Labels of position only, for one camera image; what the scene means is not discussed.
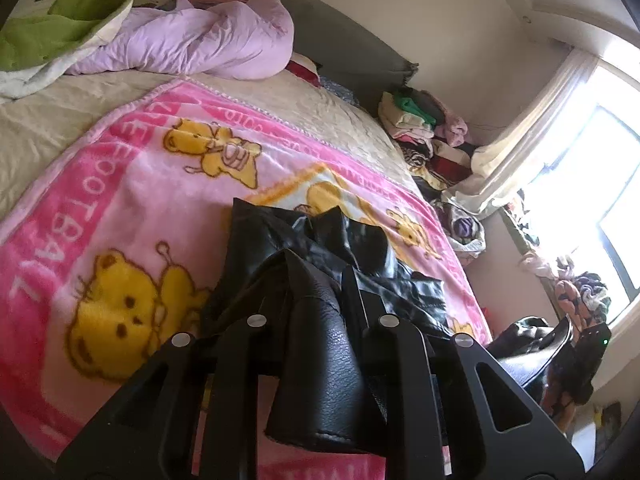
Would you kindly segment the lilac puffy quilt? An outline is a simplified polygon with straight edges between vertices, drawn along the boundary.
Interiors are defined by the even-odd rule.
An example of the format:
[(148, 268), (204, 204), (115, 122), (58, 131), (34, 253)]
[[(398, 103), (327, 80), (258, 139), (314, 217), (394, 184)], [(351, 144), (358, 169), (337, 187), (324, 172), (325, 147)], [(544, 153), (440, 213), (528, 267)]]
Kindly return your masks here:
[(281, 0), (231, 1), (199, 9), (134, 8), (114, 39), (70, 66), (69, 75), (141, 70), (259, 80), (290, 62), (294, 22)]

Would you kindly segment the cream window curtain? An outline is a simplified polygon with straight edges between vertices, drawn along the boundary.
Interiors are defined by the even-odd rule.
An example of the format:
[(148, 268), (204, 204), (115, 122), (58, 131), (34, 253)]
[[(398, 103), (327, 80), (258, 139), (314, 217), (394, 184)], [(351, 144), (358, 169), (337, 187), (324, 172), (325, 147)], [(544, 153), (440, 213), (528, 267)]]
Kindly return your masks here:
[(474, 152), (472, 174), (442, 192), (442, 199), (479, 219), (506, 204), (535, 174), (542, 141), (598, 63), (589, 52), (571, 50), (533, 102), (495, 141)]

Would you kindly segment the beige quilted bed cover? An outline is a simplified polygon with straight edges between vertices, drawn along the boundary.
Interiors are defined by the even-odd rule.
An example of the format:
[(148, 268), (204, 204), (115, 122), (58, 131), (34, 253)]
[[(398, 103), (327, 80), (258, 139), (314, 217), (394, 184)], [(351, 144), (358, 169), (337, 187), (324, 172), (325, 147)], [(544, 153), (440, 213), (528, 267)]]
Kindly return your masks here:
[[(197, 74), (206, 87), (253, 105), (360, 160), (419, 194), (400, 151), (364, 110), (286, 70), (265, 80)], [(171, 76), (129, 72), (63, 76), (1, 105), (1, 213), (7, 214), (59, 154), (112, 110), (146, 96)]]

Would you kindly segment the green and white blanket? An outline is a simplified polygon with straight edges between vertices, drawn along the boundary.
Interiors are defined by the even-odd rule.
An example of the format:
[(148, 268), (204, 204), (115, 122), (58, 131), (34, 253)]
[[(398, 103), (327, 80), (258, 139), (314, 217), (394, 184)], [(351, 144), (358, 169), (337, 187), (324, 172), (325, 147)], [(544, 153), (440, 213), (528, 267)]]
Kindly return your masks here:
[(1, 99), (30, 96), (111, 42), (134, 0), (55, 0), (1, 29)]

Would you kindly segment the red and white pillow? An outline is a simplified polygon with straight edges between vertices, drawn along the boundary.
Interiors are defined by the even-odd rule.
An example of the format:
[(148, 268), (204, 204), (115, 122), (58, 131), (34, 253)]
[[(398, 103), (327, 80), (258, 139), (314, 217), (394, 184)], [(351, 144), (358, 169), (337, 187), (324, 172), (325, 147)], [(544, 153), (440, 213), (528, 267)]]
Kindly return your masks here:
[(316, 63), (305, 55), (293, 52), (285, 69), (315, 87), (320, 87), (320, 77)]

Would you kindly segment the pink cartoon fleece blanket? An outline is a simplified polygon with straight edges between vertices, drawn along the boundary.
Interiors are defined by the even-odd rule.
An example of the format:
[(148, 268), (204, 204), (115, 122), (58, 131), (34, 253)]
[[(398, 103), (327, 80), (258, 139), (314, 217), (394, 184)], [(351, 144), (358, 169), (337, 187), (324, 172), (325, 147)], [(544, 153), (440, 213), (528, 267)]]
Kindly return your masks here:
[(1, 405), (55, 460), (178, 330), (224, 266), (234, 200), (340, 207), (445, 285), (452, 329), (491, 334), (421, 194), (253, 105), (174, 79), (100, 118), (1, 214)]

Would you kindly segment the dark grey bed headboard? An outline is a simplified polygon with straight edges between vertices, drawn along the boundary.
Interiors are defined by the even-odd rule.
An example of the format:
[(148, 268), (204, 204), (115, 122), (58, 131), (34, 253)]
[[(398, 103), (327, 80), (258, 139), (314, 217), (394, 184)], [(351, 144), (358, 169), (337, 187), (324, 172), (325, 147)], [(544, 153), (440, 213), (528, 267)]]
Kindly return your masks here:
[(319, 65), (319, 74), (354, 92), (370, 114), (382, 93), (402, 87), (419, 65), (321, 0), (281, 0), (295, 25), (294, 51)]

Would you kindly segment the floral cloth bundle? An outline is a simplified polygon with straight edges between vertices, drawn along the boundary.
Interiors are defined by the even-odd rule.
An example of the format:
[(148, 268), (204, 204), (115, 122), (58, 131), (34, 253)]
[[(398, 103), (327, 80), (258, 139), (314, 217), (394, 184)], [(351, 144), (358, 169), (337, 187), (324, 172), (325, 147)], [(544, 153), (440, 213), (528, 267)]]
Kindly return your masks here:
[(464, 209), (442, 200), (432, 200), (431, 206), (462, 264), (475, 260), (486, 250), (484, 226), (477, 218)]

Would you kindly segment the pile of folded clothes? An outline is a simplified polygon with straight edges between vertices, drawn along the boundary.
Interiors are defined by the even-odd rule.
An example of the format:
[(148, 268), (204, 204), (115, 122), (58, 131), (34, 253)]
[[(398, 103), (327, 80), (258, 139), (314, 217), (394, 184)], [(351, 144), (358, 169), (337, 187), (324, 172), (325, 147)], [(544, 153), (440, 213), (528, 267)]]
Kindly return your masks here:
[(471, 142), (469, 126), (430, 92), (405, 86), (383, 93), (378, 120), (410, 174), (432, 193), (472, 174), (477, 146)]

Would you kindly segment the black leather jacket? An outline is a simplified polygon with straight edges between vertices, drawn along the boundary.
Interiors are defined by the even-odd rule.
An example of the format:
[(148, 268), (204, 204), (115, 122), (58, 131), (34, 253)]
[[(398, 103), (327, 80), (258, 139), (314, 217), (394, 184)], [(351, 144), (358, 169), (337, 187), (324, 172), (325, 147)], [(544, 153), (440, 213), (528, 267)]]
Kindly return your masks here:
[(229, 228), (201, 334), (265, 315), (267, 372), (279, 381), (267, 436), (314, 452), (385, 455), (383, 390), (362, 376), (342, 274), (354, 270), (360, 289), (379, 296), (388, 313), (438, 339), (454, 332), (442, 280), (411, 269), (382, 229), (338, 209), (311, 217), (237, 198)]

